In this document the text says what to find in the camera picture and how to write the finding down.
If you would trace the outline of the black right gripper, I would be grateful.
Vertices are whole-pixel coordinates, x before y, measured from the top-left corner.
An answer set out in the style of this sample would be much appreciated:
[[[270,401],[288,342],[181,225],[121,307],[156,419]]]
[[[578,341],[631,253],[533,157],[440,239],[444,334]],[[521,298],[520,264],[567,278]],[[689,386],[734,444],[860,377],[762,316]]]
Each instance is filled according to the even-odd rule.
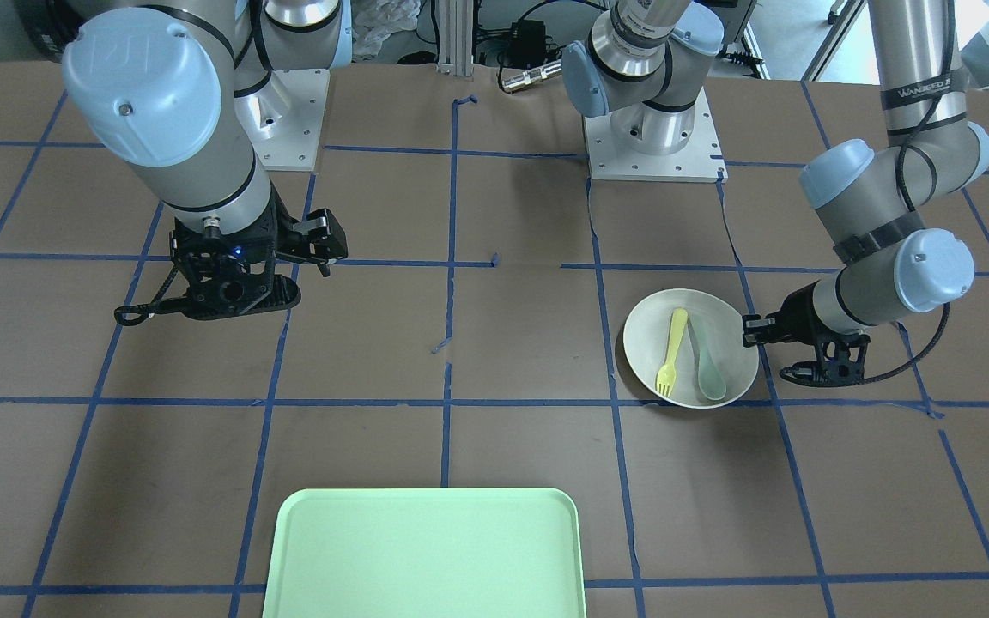
[[[346,233],[330,209],[315,209],[305,220],[292,216],[274,184],[247,184],[207,206],[175,206],[170,261],[178,269],[220,269],[237,264],[301,261],[322,277],[349,257]]]

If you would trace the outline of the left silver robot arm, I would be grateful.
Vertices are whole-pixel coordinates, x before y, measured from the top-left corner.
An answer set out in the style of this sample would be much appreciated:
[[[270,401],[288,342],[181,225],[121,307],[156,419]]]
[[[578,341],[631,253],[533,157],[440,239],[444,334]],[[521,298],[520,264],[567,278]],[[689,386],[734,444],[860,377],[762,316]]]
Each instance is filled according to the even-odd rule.
[[[746,317],[746,347],[846,342],[947,305],[973,284],[966,244],[919,213],[989,166],[989,136],[967,118],[955,5],[871,1],[869,17],[889,144],[875,151],[852,138],[799,175],[843,269],[789,294],[777,312]],[[562,50],[562,81],[586,118],[625,108],[678,118],[724,43],[722,21],[698,3],[619,1]]]

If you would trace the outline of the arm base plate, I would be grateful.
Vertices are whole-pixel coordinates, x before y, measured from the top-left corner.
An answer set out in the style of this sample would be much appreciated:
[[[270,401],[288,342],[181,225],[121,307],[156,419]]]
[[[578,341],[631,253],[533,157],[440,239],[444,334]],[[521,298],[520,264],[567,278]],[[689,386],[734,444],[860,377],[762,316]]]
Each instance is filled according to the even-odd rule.
[[[729,179],[706,90],[683,111],[640,103],[584,118],[582,125],[594,180],[714,184]]]
[[[330,81],[326,68],[284,70],[236,91],[237,118],[268,171],[317,168]]]

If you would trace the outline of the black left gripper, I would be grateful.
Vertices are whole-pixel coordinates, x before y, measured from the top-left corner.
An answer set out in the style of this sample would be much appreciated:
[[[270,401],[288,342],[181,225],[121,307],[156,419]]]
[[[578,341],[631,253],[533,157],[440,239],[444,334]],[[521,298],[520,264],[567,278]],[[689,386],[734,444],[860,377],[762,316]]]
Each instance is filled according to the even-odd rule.
[[[815,347],[820,339],[835,334],[816,312],[814,289],[816,284],[810,284],[789,294],[780,309],[766,317],[745,314],[742,333],[744,347],[770,343],[802,343]]]

